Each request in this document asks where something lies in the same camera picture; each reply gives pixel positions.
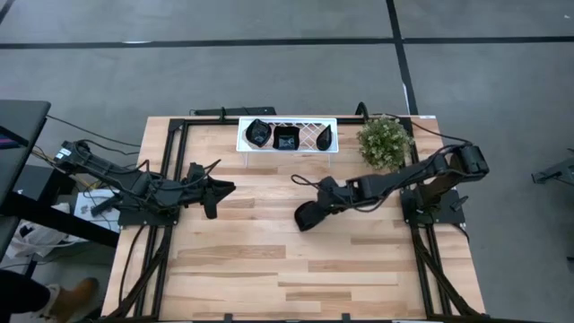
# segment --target desk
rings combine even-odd
[[[30,100],[0,100],[0,124],[29,144],[0,150],[0,251],[2,257],[20,219],[115,248],[117,233],[43,205],[24,194],[12,192],[22,168],[44,127],[50,103]]]
[[[150,160],[153,171],[160,171],[169,119],[148,118],[139,162]],[[434,118],[413,120],[439,131]],[[293,220],[294,210],[317,192],[293,184],[291,174],[317,181],[373,172],[358,153],[360,129],[338,126],[340,152],[331,157],[330,168],[325,155],[283,153],[252,154],[245,168],[235,152],[237,126],[190,127],[184,165],[221,158],[212,176],[234,181],[237,190],[219,203],[216,220],[207,220],[200,205],[182,209],[160,319],[222,320],[224,313],[235,319],[340,319],[345,312],[354,319],[425,318],[410,230],[396,192],[373,213],[331,215],[305,233]],[[418,128],[414,137],[421,159],[442,146],[440,137]],[[174,173],[177,148],[171,153],[169,174]],[[445,274],[472,307],[484,311],[465,236],[446,224],[435,230]],[[103,315],[117,307],[136,231],[126,228],[120,234]],[[135,244],[125,295],[140,275],[146,236],[144,229]],[[440,313],[437,287],[429,275],[435,312]],[[150,313],[152,293],[148,286],[144,315]]]
[[[12,191],[39,133],[50,104],[44,101],[0,100],[0,126],[29,142],[27,147],[0,150],[0,205]],[[16,216],[0,215],[0,255],[4,256],[20,223]]]

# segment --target table leg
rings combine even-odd
[[[43,205],[29,197],[10,192],[0,205],[0,214],[17,216],[79,238],[115,248],[119,234],[71,214]]]

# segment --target white bag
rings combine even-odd
[[[58,211],[70,214],[70,205],[68,203],[60,203],[52,207]],[[23,258],[37,253],[45,257],[53,248],[73,245],[73,243],[58,245],[58,243],[67,236],[67,234],[60,231],[22,220],[18,225],[16,233],[12,237],[12,241],[6,251],[6,256],[9,258]]]

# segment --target black line on floor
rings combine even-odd
[[[12,4],[14,4],[16,0],[6,0],[6,3],[2,6],[2,10],[0,10],[0,24],[4,21],[4,18],[12,8]]]
[[[126,42],[73,43],[5,43],[0,49],[99,49],[99,48],[197,48],[243,46],[297,45],[378,45],[393,44],[391,38],[316,38],[316,39],[216,39],[216,40],[159,40]]]
[[[416,100],[414,99],[413,81],[411,80],[409,65],[406,62],[403,37],[401,36],[401,29],[398,25],[398,17],[396,15],[395,2],[393,0],[387,0],[387,9],[388,16],[391,21],[391,28],[393,29],[393,39],[395,40],[398,68],[401,71],[401,79],[403,79],[404,92],[406,93],[406,108],[410,115],[418,115],[419,109],[417,108]]]
[[[574,42],[574,36],[405,38],[404,44],[528,44]]]

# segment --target white basket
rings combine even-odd
[[[271,126],[271,138],[259,148],[250,143],[246,132],[253,120],[259,119]],[[296,126],[299,131],[299,149],[296,151],[277,150],[273,148],[273,131],[277,126]],[[331,126],[333,140],[325,151],[317,148],[317,137],[328,126]],[[237,133],[237,151],[241,153],[339,153],[339,137],[336,118],[279,118],[279,117],[240,117]]]

